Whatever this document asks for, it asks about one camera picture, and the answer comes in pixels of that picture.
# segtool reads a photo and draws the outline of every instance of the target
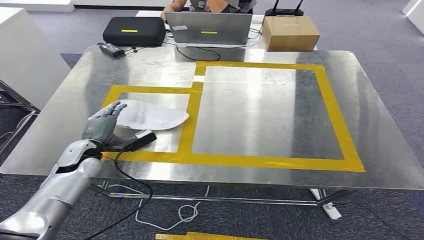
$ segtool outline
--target person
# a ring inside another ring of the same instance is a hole
[[[166,21],[166,12],[181,12],[186,5],[187,0],[173,0],[171,4],[166,6],[160,17]],[[247,6],[249,14],[253,14],[252,7],[256,3],[255,0],[190,0],[190,12],[206,12],[206,13],[239,13]]]

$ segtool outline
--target white cable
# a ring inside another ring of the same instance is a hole
[[[0,136],[0,139],[4,138],[6,135],[9,135],[9,134],[13,134],[13,133],[15,133],[15,132],[16,132],[16,130],[18,130],[18,128],[21,126],[22,122],[23,122],[26,118],[28,118],[29,116],[32,116],[32,115],[38,115],[38,113],[30,113],[30,114],[28,114],[28,115],[24,116],[24,117],[23,117],[23,118],[22,118],[22,119],[21,119],[21,120],[17,123],[16,128],[15,128],[13,131],[6,132],[5,134],[1,135],[1,136]]]
[[[134,191],[136,193],[143,194],[141,191],[132,189],[131,187],[125,186],[125,185],[114,184],[114,185],[110,185],[109,187],[123,187],[123,188],[126,188],[128,190]],[[208,196],[210,187],[211,187],[210,185],[207,186],[206,193],[204,194],[205,197]],[[142,203],[143,203],[143,199],[140,200],[140,203],[138,204],[138,207],[140,207],[142,205]],[[135,213],[135,221],[138,222],[138,223],[141,223],[141,224],[150,225],[152,227],[155,227],[155,228],[160,229],[160,230],[163,230],[163,231],[168,231],[168,230],[171,230],[171,229],[175,228],[176,226],[178,226],[181,223],[188,223],[188,222],[191,222],[193,219],[195,219],[195,217],[197,217],[197,215],[199,214],[199,212],[198,212],[198,206],[199,206],[200,203],[201,203],[201,201],[199,201],[198,203],[196,203],[194,206],[192,206],[192,205],[183,205],[183,206],[180,206],[179,209],[178,209],[178,217],[181,220],[179,222],[175,223],[174,225],[172,225],[171,227],[168,227],[168,228],[160,227],[160,226],[155,225],[155,224],[150,223],[150,222],[140,221],[139,220],[139,211],[137,211]],[[188,208],[192,208],[193,209],[193,215],[192,216],[189,216],[187,218],[183,218],[183,216],[181,215],[181,210],[183,208],[185,208],[185,207],[188,207]]]
[[[0,139],[4,138],[8,134],[13,134],[13,133],[14,133],[14,131],[6,132],[5,134],[0,136]]]

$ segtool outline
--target power strip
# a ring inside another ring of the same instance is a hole
[[[340,212],[336,209],[336,207],[333,206],[333,203],[330,202],[329,204],[325,204],[322,206],[324,211],[327,213],[327,215],[330,217],[331,220],[337,220],[342,217]]]
[[[318,192],[318,189],[310,188],[309,189],[313,196],[316,198],[316,200],[320,200],[320,193]],[[331,220],[337,220],[342,217],[340,212],[337,210],[336,207],[333,206],[333,203],[327,203],[324,206],[322,206],[322,209],[327,213],[327,215],[330,217]]]

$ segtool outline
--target electric cable on floor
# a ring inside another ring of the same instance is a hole
[[[122,187],[122,188],[126,188],[128,190],[131,190],[133,192],[136,192],[136,193],[139,193],[139,194],[143,194],[143,192],[141,192],[141,191],[135,190],[135,189],[133,189],[133,188],[131,188],[129,186],[125,186],[125,185],[121,185],[121,184],[113,184],[113,185],[110,185],[108,187]],[[211,187],[210,185],[207,186],[206,193],[204,194],[205,197],[208,196],[210,187]],[[193,219],[195,219],[195,217],[197,217],[197,215],[199,214],[197,208],[198,208],[198,206],[199,206],[199,204],[201,202],[202,201],[197,202],[194,206],[187,204],[187,205],[183,205],[183,206],[179,207],[179,209],[178,209],[178,216],[179,216],[180,221],[177,222],[177,223],[175,223],[174,225],[168,227],[168,228],[161,227],[161,226],[155,225],[155,224],[150,223],[150,222],[139,220],[139,211],[137,211],[137,213],[135,214],[135,221],[138,222],[138,223],[141,223],[141,224],[146,224],[146,225],[155,227],[155,228],[160,229],[160,230],[163,230],[163,231],[169,231],[169,230],[175,228],[176,226],[178,226],[181,223],[188,223],[188,222],[191,222]],[[140,203],[139,203],[138,206],[140,207],[142,205],[142,203],[143,203],[143,199],[140,200]],[[192,208],[193,209],[193,215],[192,216],[189,216],[189,217],[186,217],[186,218],[183,218],[183,216],[181,214],[181,210],[183,208]]]
[[[129,174],[127,174],[126,172],[124,172],[124,171],[123,171],[123,170],[119,167],[118,159],[119,159],[119,157],[120,157],[123,153],[124,153],[124,151],[120,151],[120,152],[116,155],[116,157],[115,157],[114,159],[112,159],[112,158],[110,158],[110,157],[106,157],[106,156],[91,156],[91,157],[103,157],[103,158],[106,158],[106,159],[110,159],[110,160],[112,160],[112,161],[113,161],[113,163],[114,163],[114,165],[115,165],[115,168],[116,168],[116,169],[117,169],[117,170],[118,170],[121,174],[123,174],[125,177],[127,177],[127,178],[129,178],[129,179],[131,179],[131,180],[133,180],[133,181],[136,181],[138,184],[141,184],[141,185],[143,185],[143,186],[147,187],[147,188],[148,188],[148,190],[149,190],[149,196],[148,196],[148,198],[146,199],[146,201],[145,201],[145,202],[143,202],[143,204],[138,205],[138,208],[137,208],[137,209],[135,209],[134,211],[132,211],[131,213],[129,213],[129,214],[128,214],[128,215],[126,215],[125,217],[121,218],[120,220],[116,221],[115,223],[113,223],[113,224],[109,225],[108,227],[106,227],[106,228],[104,228],[104,229],[102,229],[102,230],[98,231],[97,233],[95,233],[95,234],[93,234],[93,235],[91,235],[91,236],[87,237],[85,240],[93,239],[93,238],[97,237],[98,235],[100,235],[100,234],[102,234],[102,233],[106,232],[107,230],[109,230],[109,229],[111,229],[111,228],[115,227],[116,225],[118,225],[118,224],[122,223],[123,221],[127,220],[127,219],[128,219],[129,217],[131,217],[132,215],[134,215],[134,214],[138,213],[138,211],[139,211],[139,210],[141,210],[144,206],[146,206],[146,205],[149,203],[149,201],[152,199],[152,196],[153,196],[153,190],[152,190],[152,188],[151,188],[148,184],[146,184],[146,183],[144,183],[144,182],[142,182],[142,181],[140,181],[140,180],[138,180],[138,179],[135,179],[134,177],[130,176]]]
[[[407,239],[407,240],[411,240],[408,236],[406,236],[406,235],[404,235],[403,233],[401,233],[400,231],[398,231],[398,230],[396,230],[395,228],[393,228],[393,227],[391,227],[389,224],[387,224],[385,221],[383,221],[383,219],[381,219],[378,215],[377,215],[377,213],[375,213],[373,210],[371,210],[369,207],[367,207],[367,206],[365,206],[365,205],[363,205],[363,204],[360,204],[360,203],[357,203],[357,202],[352,202],[352,201],[350,201],[350,202],[345,202],[345,203],[339,203],[339,204],[333,204],[333,207],[336,207],[336,206],[343,206],[343,205],[346,205],[346,204],[354,204],[354,205],[357,205],[357,206],[360,206],[360,207],[362,207],[362,208],[364,208],[364,209],[366,209],[366,210],[368,210],[368,211],[370,211],[378,220],[380,220],[380,222],[382,222],[384,225],[386,225],[386,227],[388,227],[388,228],[390,228],[391,230],[393,230],[394,232],[396,232],[397,234],[399,234],[400,236],[402,236],[403,238],[405,238],[405,239]]]

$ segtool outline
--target silver laptop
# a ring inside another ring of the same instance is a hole
[[[165,12],[177,43],[245,45],[251,14],[211,12]]]

